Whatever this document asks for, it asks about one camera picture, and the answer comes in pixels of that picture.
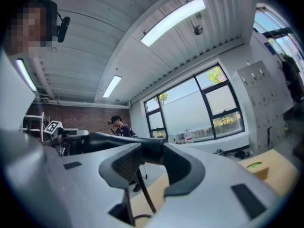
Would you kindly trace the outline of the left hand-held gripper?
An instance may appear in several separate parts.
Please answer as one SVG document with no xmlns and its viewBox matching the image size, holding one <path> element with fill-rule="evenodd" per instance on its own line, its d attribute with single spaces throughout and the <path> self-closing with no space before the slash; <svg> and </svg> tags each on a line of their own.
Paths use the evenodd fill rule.
<svg viewBox="0 0 304 228">
<path fill-rule="evenodd" d="M 60 121 L 51 121 L 48 126 L 44 129 L 43 133 L 46 137 L 45 142 L 48 140 L 62 140 L 62 134 L 64 132 L 64 128 L 62 122 Z"/>
</svg>

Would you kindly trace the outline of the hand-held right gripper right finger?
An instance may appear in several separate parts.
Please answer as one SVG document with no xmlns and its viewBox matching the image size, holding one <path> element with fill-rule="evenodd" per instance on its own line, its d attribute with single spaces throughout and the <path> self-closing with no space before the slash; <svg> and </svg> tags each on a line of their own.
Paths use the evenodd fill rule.
<svg viewBox="0 0 304 228">
<path fill-rule="evenodd" d="M 205 167 L 200 160 L 169 143 L 163 144 L 163 164 L 169 179 L 164 197 L 188 195 L 205 177 Z"/>
</svg>

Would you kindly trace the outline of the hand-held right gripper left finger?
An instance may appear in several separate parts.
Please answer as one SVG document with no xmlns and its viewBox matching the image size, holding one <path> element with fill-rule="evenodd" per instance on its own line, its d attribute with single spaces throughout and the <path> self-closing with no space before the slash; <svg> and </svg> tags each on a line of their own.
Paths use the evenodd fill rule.
<svg viewBox="0 0 304 228">
<path fill-rule="evenodd" d="M 142 146 L 140 143 L 131 143 L 126 144 L 125 147 L 125 150 L 102 161 L 98 171 L 110 187 L 121 189 L 124 193 L 120 202 L 109 210 L 109 214 L 126 224 L 134 224 L 129 184 L 139 169 Z"/>
</svg>

